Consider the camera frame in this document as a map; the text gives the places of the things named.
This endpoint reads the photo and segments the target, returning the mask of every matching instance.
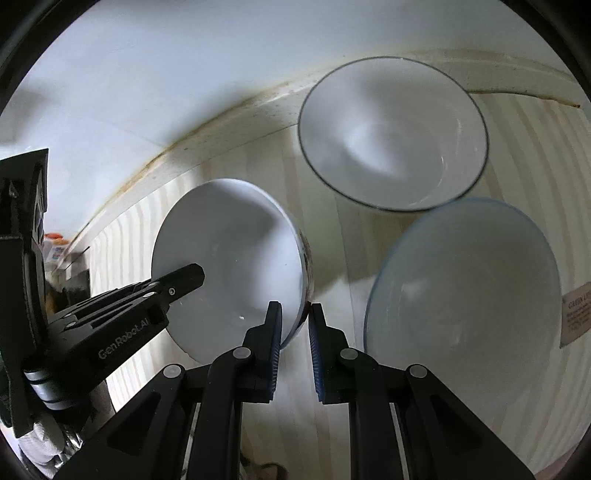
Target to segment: bowl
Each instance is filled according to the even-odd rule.
[[[476,414],[515,400],[558,345],[556,259],[523,212],[462,199],[392,247],[372,289],[364,346],[379,363],[423,364]]]
[[[168,332],[195,361],[207,364],[242,345],[282,306],[282,346],[305,320],[311,295],[309,253],[289,215],[266,192],[242,180],[208,181],[186,193],[158,232],[152,278],[189,263],[203,286],[170,305]]]
[[[357,60],[325,76],[304,101],[298,135],[329,187],[394,211],[461,196],[479,178],[488,150],[482,115],[462,87],[398,57]]]

